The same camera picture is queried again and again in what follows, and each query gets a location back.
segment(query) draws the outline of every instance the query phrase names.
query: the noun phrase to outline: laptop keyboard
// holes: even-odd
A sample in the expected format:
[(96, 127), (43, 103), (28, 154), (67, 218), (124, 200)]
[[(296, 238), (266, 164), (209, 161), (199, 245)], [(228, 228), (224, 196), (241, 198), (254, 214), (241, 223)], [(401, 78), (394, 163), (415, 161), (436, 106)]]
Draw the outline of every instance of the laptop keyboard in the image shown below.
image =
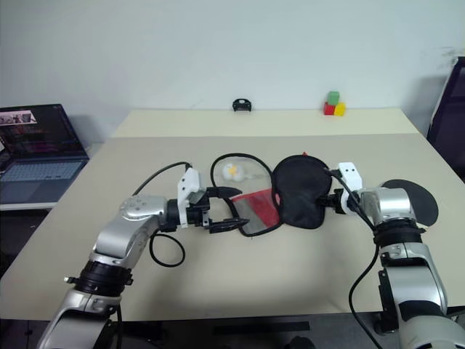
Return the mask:
[(14, 164), (1, 176), (2, 182), (28, 180), (69, 180), (81, 162), (51, 162), (44, 164)]

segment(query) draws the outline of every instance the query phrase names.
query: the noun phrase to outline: black laptop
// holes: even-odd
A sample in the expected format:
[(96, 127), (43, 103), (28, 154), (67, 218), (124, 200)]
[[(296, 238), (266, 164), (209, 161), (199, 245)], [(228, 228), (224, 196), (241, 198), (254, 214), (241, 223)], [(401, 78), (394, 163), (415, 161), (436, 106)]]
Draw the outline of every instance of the black laptop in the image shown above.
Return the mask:
[(0, 108), (0, 204), (54, 203), (89, 160), (61, 104)]

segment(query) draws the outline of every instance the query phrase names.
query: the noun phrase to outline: laptop screen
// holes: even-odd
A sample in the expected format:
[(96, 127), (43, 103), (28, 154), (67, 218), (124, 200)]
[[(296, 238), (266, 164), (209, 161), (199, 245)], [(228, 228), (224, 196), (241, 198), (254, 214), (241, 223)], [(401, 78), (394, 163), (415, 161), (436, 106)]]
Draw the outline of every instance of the laptop screen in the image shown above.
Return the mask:
[(85, 156), (60, 104), (0, 108), (0, 140), (12, 156)]

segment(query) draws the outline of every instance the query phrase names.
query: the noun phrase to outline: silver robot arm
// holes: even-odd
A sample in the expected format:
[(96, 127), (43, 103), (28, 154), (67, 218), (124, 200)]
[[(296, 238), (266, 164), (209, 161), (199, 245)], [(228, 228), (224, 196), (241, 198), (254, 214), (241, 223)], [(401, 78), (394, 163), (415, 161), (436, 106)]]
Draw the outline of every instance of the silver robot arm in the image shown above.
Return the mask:
[[(384, 269), (379, 272), (383, 316), (398, 327), (402, 349), (465, 348), (465, 331), (447, 316), (447, 296), (428, 246), (423, 244), (411, 200), (403, 188), (362, 188), (352, 163), (339, 176), (360, 197), (374, 226), (374, 242)], [(349, 194), (338, 194), (339, 213), (354, 214)]]
[(65, 278), (74, 287), (65, 295), (37, 348), (108, 347), (114, 334), (110, 315), (117, 311), (124, 287), (132, 284), (131, 271), (151, 234), (188, 224), (203, 226), (211, 233), (239, 228), (248, 220), (212, 222), (208, 213), (209, 198), (239, 193), (234, 188), (205, 188), (198, 172), (189, 168), (178, 183), (177, 199), (137, 195), (125, 200), (97, 237), (81, 275)]

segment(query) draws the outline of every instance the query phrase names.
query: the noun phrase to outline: white wall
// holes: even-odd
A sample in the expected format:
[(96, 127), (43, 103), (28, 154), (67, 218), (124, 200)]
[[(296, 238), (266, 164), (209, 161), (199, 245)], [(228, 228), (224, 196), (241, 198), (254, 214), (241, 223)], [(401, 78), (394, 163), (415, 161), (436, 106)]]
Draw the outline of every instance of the white wall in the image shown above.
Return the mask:
[(463, 0), (0, 0), (0, 103), (62, 103), (85, 143), (132, 108), (400, 106), (426, 128)]

